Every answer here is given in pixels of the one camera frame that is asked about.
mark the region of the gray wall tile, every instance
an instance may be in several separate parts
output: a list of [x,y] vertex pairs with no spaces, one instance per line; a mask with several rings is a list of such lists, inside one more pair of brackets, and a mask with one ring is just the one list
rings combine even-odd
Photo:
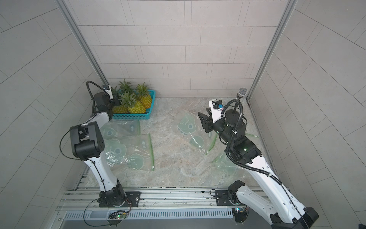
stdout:
[[207,64],[168,64],[168,71],[169,78],[205,78]]
[[306,53],[352,95],[366,85],[366,50],[330,29],[322,28]]
[[288,108],[288,105],[271,78],[267,81],[266,86],[263,89],[263,93],[266,96],[276,118],[280,118]]
[[333,228],[357,228],[358,218],[333,178],[311,185]]
[[267,125],[264,125],[261,129],[261,133],[264,139],[264,142],[267,146],[267,150],[269,151],[269,155],[271,160],[273,161],[273,166],[277,172],[277,174],[281,174],[286,171],[283,162],[281,160],[280,154],[276,148],[275,142],[273,141],[271,134],[268,130]]
[[239,46],[234,63],[260,64],[267,51],[267,46]]
[[242,5],[240,1],[192,1],[192,25],[236,26]]
[[50,208],[50,207],[52,207],[52,204],[54,201],[55,201],[55,199],[52,199],[52,198],[34,195],[33,199],[29,203],[29,205]]
[[125,64],[130,78],[164,78],[161,64]]
[[36,149],[57,158],[60,153],[59,143],[61,137],[68,131],[70,126],[77,124],[82,114],[72,102],[68,102],[37,143]]
[[41,92],[42,88],[23,70],[0,84],[0,97],[6,98],[0,101],[0,106],[6,107],[0,111],[2,116],[0,133],[4,132]]
[[48,154],[45,154],[45,153],[43,153],[43,152],[39,151],[39,150],[38,150],[38,149],[36,149],[36,148],[34,148],[34,149],[32,150],[32,152],[30,152],[29,157],[34,158],[34,159],[36,159],[36,160],[38,160],[38,161],[44,162],[44,163],[46,163],[46,164],[48,164],[48,165],[50,165],[50,166],[52,166],[52,165],[53,165],[53,163],[54,163],[54,162],[55,162],[55,160],[56,160],[56,158],[51,157],[51,156],[49,156]]
[[305,132],[325,118],[323,112],[293,76],[290,76],[283,86],[281,94]]
[[311,1],[305,15],[347,37],[365,15],[366,2],[355,1]]
[[244,78],[249,64],[213,64],[211,78]]
[[85,79],[88,78],[94,70],[85,54],[79,56],[79,58],[75,60],[74,64],[81,74],[83,74]]
[[366,126],[361,127],[355,132],[350,133],[344,139],[361,159],[366,164]]
[[148,45],[144,26],[93,26],[101,45]]
[[303,47],[318,23],[310,17],[294,10],[283,34],[298,47]]
[[17,220],[12,216],[22,214],[37,189],[46,177],[51,166],[27,157],[22,166],[14,174],[10,182],[0,193],[0,218],[2,226],[5,228],[14,228]]
[[277,26],[286,2],[253,1],[249,4],[245,26]]
[[319,122],[316,126],[314,126],[311,130],[309,130],[306,134],[309,139],[313,139],[316,135],[320,134],[322,131],[330,127],[332,123],[328,118],[324,118],[321,122]]
[[249,46],[267,46],[275,33],[275,26],[255,26],[250,35]]
[[56,8],[53,1],[47,0],[5,0],[0,3],[0,14],[11,26],[16,26]]
[[266,72],[271,77],[274,84],[278,87],[288,71],[284,64],[278,59],[278,57],[275,54],[272,54],[271,59],[266,66]]
[[197,97],[197,90],[158,90],[158,92],[160,98]]
[[134,46],[93,46],[102,64],[139,63]]
[[120,1],[71,0],[70,3],[80,25],[127,25]]
[[293,113],[282,122],[281,127],[305,175],[325,168],[318,152]]
[[323,209],[307,181],[295,154],[290,154],[283,159],[283,164],[285,165],[286,172],[290,177],[298,200],[303,205],[314,208],[319,215],[324,215]]
[[63,39],[32,60],[22,70],[46,89],[77,58],[78,54],[70,42]]
[[78,56],[80,56],[81,54],[84,53],[84,50],[81,48],[79,42],[76,40],[76,37],[74,36],[74,34],[70,34],[69,36],[67,36],[67,39],[69,40],[70,44],[72,45],[72,47],[74,48],[75,52],[78,54]]
[[361,221],[363,225],[366,225],[366,211],[357,211],[355,212],[358,219]]
[[48,118],[51,122],[53,122],[54,119],[56,118],[56,115],[52,113],[49,109],[47,109],[45,106],[43,106],[40,102],[38,102],[38,100],[34,100],[33,103],[31,103],[31,107],[36,109],[39,113]]
[[166,88],[184,90],[186,89],[186,79],[150,79],[150,87],[156,90],[164,90]]
[[238,91],[239,88],[250,88],[254,79],[228,79],[226,89],[232,89]]
[[0,136],[0,148],[3,152],[0,160],[1,187],[5,187],[9,182],[50,125],[50,120],[32,107],[28,107],[2,133]]
[[[315,62],[309,65],[299,83],[342,136],[366,124],[365,107]],[[353,118],[344,118],[349,114],[353,114]]]
[[366,181],[354,178],[366,176],[365,165],[334,126],[329,127],[311,141],[352,209],[364,211],[363,203],[366,196],[361,193],[366,190]]
[[329,170],[326,167],[324,169],[318,170],[306,176],[310,184],[325,180],[329,177],[332,177],[332,175],[330,174]]
[[149,45],[199,45],[201,27],[146,26],[146,33]]
[[52,43],[53,44],[56,44],[59,40],[57,40],[56,36],[53,34],[53,32],[51,31],[51,29],[48,27],[48,25],[46,24],[46,22],[43,20],[42,16],[36,17],[35,20],[40,25],[40,27],[42,28],[42,30],[45,32],[45,34],[47,35],[47,37],[52,41]]
[[230,46],[192,46],[192,63],[228,63]]
[[79,26],[79,29],[88,45],[101,45],[93,26]]
[[[63,151],[65,151],[64,154],[68,156],[72,155],[70,152],[70,141],[66,142]],[[74,160],[70,160],[59,154],[36,194],[39,196],[55,199],[73,164]]]
[[7,76],[11,76],[52,45],[51,40],[35,20],[2,32],[0,34],[0,70]]
[[74,71],[68,67],[38,96],[37,100],[58,115],[81,84]]
[[184,25],[184,1],[129,1],[135,25]]
[[59,9],[43,14],[42,18],[56,36],[57,40],[60,41],[70,35],[71,30]]
[[286,136],[283,133],[271,107],[269,107],[268,110],[263,114],[263,118],[266,121],[269,132],[271,133],[278,152],[280,153],[284,151],[287,147],[289,147],[290,144],[288,143]]
[[186,62],[185,46],[141,46],[141,50],[145,63]]
[[292,154],[294,151],[292,150],[291,146],[287,147],[284,151],[280,153],[280,157],[283,160],[288,155]]
[[191,79],[191,89],[221,89],[224,83],[222,78],[192,78]]
[[251,26],[202,26],[201,45],[247,45]]
[[274,53],[296,79],[300,78],[311,62],[311,58],[284,35],[281,36]]
[[49,208],[29,205],[15,228],[39,228],[48,211]]
[[119,64],[100,64],[102,71],[107,79],[113,78],[129,78],[129,76],[125,76],[122,72],[121,66]]

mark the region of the pineapple crown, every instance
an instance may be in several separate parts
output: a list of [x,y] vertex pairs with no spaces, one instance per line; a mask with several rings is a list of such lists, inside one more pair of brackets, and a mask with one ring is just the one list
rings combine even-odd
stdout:
[[133,89],[132,89],[132,86],[130,84],[131,84],[130,81],[126,82],[126,79],[123,79],[123,83],[120,81],[119,84],[118,84],[119,89],[122,91],[122,93],[129,92],[130,94],[132,94]]
[[136,91],[139,95],[141,96],[146,96],[149,94],[149,91],[148,91],[149,87],[143,83],[142,85],[141,84],[137,84],[137,87],[136,87]]
[[117,92],[117,86],[115,86],[114,88],[111,88],[111,90],[112,90],[112,95],[113,95],[114,101],[118,101],[117,98],[119,97],[119,94]]
[[124,105],[126,107],[133,107],[137,102],[136,94],[134,93],[130,94],[129,92],[124,92],[123,94],[119,94],[119,96],[121,105]]

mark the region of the metal base plate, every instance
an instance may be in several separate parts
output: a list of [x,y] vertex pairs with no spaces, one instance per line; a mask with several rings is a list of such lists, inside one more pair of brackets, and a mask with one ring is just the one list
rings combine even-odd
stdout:
[[239,205],[232,204],[229,200],[227,190],[217,190],[217,191],[215,191],[215,195],[219,197],[219,199],[216,198],[217,206],[243,206],[243,205],[245,205],[242,203],[240,203]]
[[[141,192],[125,192],[125,193],[126,193],[126,197],[131,201],[132,207],[137,207],[138,206],[138,203],[140,201]],[[114,207],[114,206],[113,205],[104,204],[104,203],[99,203],[99,207]],[[130,207],[130,205],[128,204],[127,201],[125,201],[123,203],[123,205],[120,206],[120,207]]]

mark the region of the marble floor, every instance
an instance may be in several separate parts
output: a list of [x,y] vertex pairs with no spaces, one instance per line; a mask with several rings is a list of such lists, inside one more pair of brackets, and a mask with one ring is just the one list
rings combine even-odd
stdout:
[[[150,133],[154,151],[155,170],[143,171],[114,166],[113,174],[123,187],[141,186],[229,186],[236,180],[242,180],[248,186],[258,186],[254,178],[244,169],[235,168],[234,172],[223,170],[212,163],[223,154],[225,145],[219,139],[212,150],[205,155],[190,145],[185,139],[172,131],[172,124],[182,110],[193,114],[198,111],[206,114],[208,100],[211,98],[156,98],[149,120],[141,120],[141,134]],[[222,99],[223,103],[232,98]],[[243,103],[244,116],[247,118],[246,132],[258,135],[253,116],[246,102]],[[248,136],[257,147],[264,152],[262,142],[257,137]],[[87,175],[85,187],[97,186],[97,181],[91,172]]]

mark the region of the pineapple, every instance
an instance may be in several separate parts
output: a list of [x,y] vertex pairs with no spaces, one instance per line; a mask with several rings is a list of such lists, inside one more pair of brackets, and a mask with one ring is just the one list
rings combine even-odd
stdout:
[[133,94],[134,90],[132,89],[132,86],[130,84],[131,84],[131,82],[130,81],[126,82],[126,79],[123,79],[123,83],[120,81],[120,83],[118,85],[119,85],[119,89],[121,90],[122,94],[125,92]]
[[138,84],[136,87],[136,91],[139,94],[139,100],[145,107],[145,109],[148,109],[151,107],[152,98],[150,96],[150,93],[148,91],[149,87],[145,85],[145,83]]
[[128,113],[128,109],[124,105],[119,105],[119,106],[113,107],[112,111],[115,114],[126,114],[126,113]]
[[136,99],[135,94],[125,92],[121,98],[121,104],[125,105],[131,114],[144,114],[146,112],[143,104]]

